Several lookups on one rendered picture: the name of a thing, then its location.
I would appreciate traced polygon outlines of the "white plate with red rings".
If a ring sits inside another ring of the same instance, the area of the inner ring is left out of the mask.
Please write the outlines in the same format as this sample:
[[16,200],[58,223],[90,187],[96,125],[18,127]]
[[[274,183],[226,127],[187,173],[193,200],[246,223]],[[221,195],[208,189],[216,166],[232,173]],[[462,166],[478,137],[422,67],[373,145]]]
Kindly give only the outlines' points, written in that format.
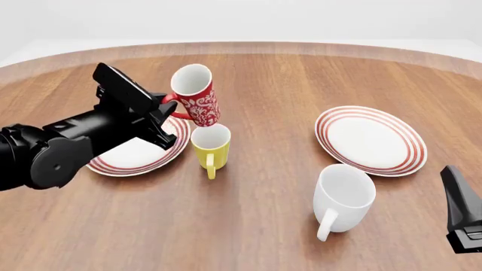
[[426,144],[416,130],[374,108],[330,108],[318,116],[314,132],[319,144],[335,160],[370,175],[410,175],[428,159]]
[[176,117],[169,117],[162,129],[177,137],[169,150],[165,151],[143,139],[134,138],[95,157],[87,164],[87,168],[112,177],[141,175],[159,169],[182,153],[191,135],[190,124]]

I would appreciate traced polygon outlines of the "yellow mug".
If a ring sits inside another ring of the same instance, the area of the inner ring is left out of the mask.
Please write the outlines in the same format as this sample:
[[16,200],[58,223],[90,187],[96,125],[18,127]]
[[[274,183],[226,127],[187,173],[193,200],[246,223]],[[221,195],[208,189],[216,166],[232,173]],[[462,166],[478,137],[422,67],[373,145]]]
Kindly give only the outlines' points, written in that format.
[[230,130],[220,123],[197,127],[191,133],[191,144],[200,165],[206,169],[209,180],[213,180],[216,171],[227,164],[230,140]]

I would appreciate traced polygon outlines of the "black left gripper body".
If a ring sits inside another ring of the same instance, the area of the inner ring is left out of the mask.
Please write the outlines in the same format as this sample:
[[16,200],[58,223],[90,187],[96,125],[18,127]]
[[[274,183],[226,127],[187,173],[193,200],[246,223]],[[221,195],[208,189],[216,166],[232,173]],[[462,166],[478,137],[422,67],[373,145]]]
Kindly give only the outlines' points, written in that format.
[[157,119],[158,107],[159,105],[144,114],[141,120],[134,123],[135,135],[168,151],[175,144],[177,137],[163,130],[162,125],[168,118],[166,120]]

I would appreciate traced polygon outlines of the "white mug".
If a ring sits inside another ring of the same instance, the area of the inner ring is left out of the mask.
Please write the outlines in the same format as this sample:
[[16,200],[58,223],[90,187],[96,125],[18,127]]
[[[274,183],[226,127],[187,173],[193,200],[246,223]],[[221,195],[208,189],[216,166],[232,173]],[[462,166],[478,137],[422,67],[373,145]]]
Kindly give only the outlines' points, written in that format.
[[326,166],[316,182],[313,211],[319,222],[317,239],[327,241],[331,232],[341,233],[358,225],[376,198],[371,178],[353,166]]

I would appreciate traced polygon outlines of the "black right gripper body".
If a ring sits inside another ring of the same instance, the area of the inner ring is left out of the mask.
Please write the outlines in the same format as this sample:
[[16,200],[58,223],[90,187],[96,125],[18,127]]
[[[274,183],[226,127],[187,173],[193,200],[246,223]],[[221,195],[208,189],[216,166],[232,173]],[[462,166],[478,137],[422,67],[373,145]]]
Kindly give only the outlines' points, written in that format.
[[482,221],[469,224],[447,222],[448,242],[456,254],[482,252]]

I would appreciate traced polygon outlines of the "red patterned mug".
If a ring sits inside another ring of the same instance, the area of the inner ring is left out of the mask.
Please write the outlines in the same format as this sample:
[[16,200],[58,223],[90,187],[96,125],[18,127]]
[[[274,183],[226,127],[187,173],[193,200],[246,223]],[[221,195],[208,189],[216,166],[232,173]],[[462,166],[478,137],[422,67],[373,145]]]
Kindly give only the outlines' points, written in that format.
[[192,120],[200,127],[212,126],[220,118],[212,83],[212,72],[208,67],[201,64],[186,65],[173,74],[170,81],[172,93],[167,94],[161,103],[177,101],[187,113],[173,112],[173,117]]

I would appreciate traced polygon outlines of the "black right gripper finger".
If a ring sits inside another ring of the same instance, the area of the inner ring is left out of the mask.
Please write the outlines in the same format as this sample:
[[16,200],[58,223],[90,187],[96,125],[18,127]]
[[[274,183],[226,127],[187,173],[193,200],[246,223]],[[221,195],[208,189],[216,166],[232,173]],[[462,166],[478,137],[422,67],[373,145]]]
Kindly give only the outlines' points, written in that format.
[[482,198],[480,198],[455,166],[445,166],[441,179],[447,198],[448,232],[464,227],[482,225]]

